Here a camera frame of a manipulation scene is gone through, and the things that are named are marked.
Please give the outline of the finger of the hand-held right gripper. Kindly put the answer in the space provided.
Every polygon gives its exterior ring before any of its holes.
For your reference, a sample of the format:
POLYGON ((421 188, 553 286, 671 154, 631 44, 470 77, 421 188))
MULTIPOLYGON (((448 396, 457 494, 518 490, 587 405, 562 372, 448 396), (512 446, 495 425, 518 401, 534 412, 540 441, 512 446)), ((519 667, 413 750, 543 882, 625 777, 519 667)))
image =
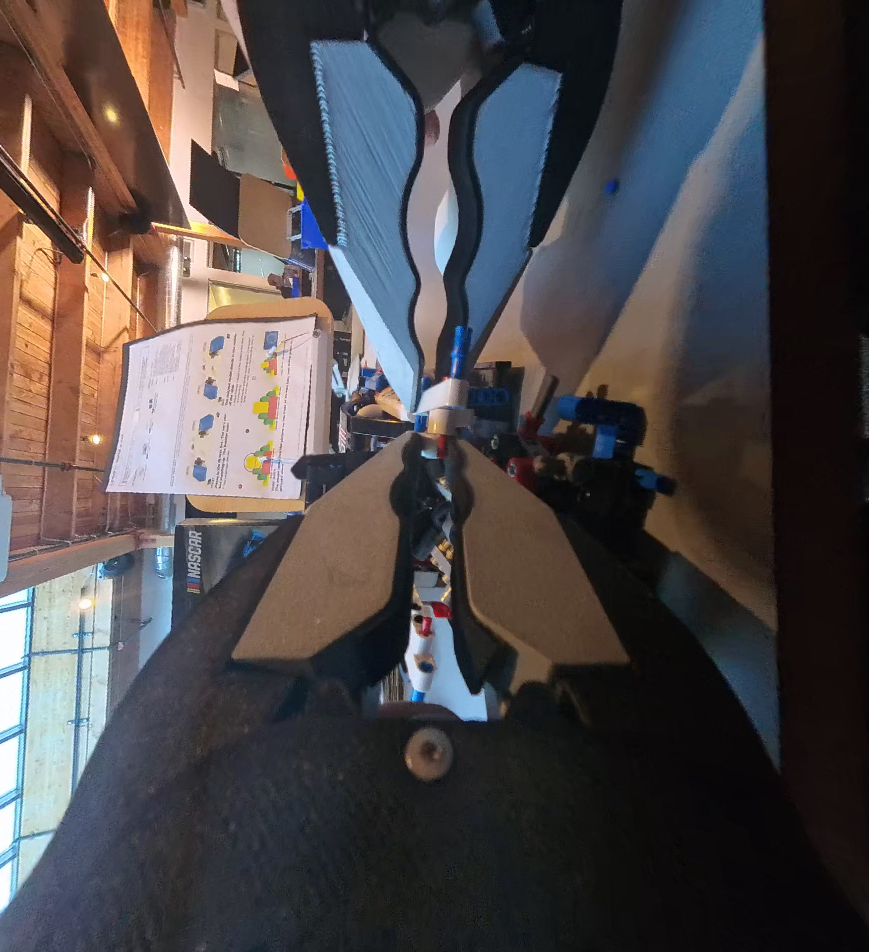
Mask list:
POLYGON ((532 255, 541 174, 559 104, 561 74, 524 61, 496 67, 454 109, 448 168, 455 207, 443 268, 446 319, 440 363, 452 364, 455 330, 470 339, 470 372, 532 255))
POLYGON ((314 40, 310 59, 336 215, 329 251, 389 384, 412 415, 424 369, 415 324, 420 278, 407 234, 424 151, 421 100, 373 42, 314 40))

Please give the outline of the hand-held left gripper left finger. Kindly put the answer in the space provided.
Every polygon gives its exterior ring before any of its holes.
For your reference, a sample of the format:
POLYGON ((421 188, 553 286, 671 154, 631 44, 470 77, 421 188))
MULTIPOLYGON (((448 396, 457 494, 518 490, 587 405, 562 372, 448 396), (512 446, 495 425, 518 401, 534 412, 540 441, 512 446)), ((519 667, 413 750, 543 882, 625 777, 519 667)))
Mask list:
POLYGON ((396 666, 408 645, 420 446, 403 434, 308 509, 233 662, 354 695, 396 666))

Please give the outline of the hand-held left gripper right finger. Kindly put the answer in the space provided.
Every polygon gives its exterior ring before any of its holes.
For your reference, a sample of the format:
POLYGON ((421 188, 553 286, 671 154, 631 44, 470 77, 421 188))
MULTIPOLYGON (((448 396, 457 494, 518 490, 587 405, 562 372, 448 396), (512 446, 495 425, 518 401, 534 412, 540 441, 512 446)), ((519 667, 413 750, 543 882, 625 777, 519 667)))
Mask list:
POLYGON ((514 693, 567 669, 630 667, 553 511, 466 441, 446 461, 452 492, 452 636, 461 676, 514 693))

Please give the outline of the toy brick race car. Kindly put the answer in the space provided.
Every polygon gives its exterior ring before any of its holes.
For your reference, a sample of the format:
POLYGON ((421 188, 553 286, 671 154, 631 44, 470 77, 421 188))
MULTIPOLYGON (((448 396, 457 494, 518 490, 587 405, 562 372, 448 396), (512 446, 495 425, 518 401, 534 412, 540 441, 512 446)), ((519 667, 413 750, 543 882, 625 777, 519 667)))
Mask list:
MULTIPOLYGON (((636 404, 609 399, 607 387, 600 387, 595 395, 560 397, 557 415, 569 426, 560 434, 543 436, 539 428, 555 383, 554 378, 545 383, 539 403, 522 417, 517 430, 508 427, 490 438, 479 436, 476 445, 509 482, 521 485, 554 514, 572 519, 622 562, 641 567, 646 516, 657 495, 670 496, 677 487, 672 478, 635 458, 646 436, 646 413, 636 404)), ((463 558, 460 567, 452 569, 452 582, 440 589, 441 601, 435 599, 432 587, 416 584, 420 595, 413 624, 418 633, 401 664, 405 683, 401 696, 418 704, 436 703, 434 619, 459 623, 464 617, 453 607, 448 590, 466 593, 470 620, 477 593, 475 582, 460 580, 475 552, 462 540, 475 506, 474 489, 469 486, 455 497, 452 486, 458 469, 450 462, 431 465, 429 470, 432 488, 421 490, 421 509, 413 523, 416 563, 436 561, 432 554, 436 541, 451 548, 443 564, 455 562, 459 553, 463 558)))

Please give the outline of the white beam assembly with pins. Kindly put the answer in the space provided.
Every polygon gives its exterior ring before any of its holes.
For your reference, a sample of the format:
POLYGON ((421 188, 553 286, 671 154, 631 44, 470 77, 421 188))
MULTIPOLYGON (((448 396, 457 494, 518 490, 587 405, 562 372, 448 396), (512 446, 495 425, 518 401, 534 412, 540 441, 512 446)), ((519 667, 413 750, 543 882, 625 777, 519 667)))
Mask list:
POLYGON ((447 459, 453 444, 473 425, 465 371, 471 339, 470 327, 455 327, 449 373, 427 388, 418 402, 413 416, 414 433, 419 435, 419 452, 424 459, 447 459))

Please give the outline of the grey desk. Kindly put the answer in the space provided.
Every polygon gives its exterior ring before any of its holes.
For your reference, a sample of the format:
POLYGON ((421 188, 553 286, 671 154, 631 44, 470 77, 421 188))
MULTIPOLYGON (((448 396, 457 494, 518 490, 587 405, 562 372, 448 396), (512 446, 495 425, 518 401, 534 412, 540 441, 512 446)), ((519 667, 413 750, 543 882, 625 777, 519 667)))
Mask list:
POLYGON ((643 407, 658 594, 775 764, 763 2, 625 2, 609 94, 482 359, 643 407), (620 181, 618 194, 604 186, 620 181))

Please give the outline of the blue plastic bin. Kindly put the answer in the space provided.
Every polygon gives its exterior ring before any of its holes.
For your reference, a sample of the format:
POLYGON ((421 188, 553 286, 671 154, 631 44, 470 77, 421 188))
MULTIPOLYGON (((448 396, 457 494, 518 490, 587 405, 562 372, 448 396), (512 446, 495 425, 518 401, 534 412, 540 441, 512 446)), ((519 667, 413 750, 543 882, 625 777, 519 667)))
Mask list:
POLYGON ((286 234, 290 250, 326 250, 328 243, 323 237, 309 202, 302 199, 287 210, 286 234))

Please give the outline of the black toy set box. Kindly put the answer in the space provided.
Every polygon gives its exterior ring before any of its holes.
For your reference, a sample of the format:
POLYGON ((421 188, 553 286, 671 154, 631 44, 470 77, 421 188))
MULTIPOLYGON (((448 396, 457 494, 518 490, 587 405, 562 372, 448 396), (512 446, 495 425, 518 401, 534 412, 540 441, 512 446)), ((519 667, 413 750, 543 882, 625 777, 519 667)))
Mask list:
POLYGON ((300 514, 290 514, 278 519, 190 518, 178 524, 171 629, 183 624, 207 594, 274 531, 300 520, 300 514))

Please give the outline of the black monitor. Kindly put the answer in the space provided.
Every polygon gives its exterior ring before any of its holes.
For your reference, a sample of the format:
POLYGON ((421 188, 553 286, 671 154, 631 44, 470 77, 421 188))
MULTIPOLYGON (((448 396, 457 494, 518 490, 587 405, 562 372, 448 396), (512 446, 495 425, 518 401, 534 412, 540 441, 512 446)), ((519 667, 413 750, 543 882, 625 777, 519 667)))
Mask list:
POLYGON ((240 176, 195 140, 190 141, 190 205, 210 224, 238 237, 240 176))

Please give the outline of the tan clipboard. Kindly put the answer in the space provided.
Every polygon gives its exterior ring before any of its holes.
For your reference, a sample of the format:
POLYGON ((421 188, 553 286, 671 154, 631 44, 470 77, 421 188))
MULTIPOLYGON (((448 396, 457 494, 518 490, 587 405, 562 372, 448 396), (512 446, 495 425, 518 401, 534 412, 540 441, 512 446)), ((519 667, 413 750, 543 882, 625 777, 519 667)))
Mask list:
MULTIPOLYGON (((297 318, 314 317, 314 355, 310 375, 310 403, 307 423, 307 455, 326 455, 331 449, 330 424, 332 411, 333 316, 327 305, 314 297, 283 299, 269 295, 261 303, 235 303, 210 311, 207 321, 240 318, 274 319, 281 326, 297 318)), ((300 482, 300 494, 294 499, 250 499, 246 497, 187 496, 187 502, 211 517, 225 518, 235 513, 238 518, 275 519, 276 514, 303 512, 308 505, 309 486, 300 482)))

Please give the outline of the printed instruction sheet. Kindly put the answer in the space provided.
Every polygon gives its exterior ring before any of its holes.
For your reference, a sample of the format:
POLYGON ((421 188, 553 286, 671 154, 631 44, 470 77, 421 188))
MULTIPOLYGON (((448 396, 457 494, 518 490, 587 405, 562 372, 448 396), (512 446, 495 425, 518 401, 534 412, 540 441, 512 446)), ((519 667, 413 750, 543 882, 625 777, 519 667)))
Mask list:
POLYGON ((107 493, 298 498, 315 338, 240 318, 126 345, 107 493))

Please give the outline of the black ceiling rail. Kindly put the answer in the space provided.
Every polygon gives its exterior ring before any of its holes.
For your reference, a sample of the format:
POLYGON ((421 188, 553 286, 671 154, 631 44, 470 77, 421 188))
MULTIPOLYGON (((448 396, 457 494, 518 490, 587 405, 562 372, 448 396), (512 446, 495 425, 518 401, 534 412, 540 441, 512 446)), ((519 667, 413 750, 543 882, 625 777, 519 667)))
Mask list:
POLYGON ((79 265, 88 258, 83 239, 52 208, 1 144, 0 189, 70 262, 79 265))

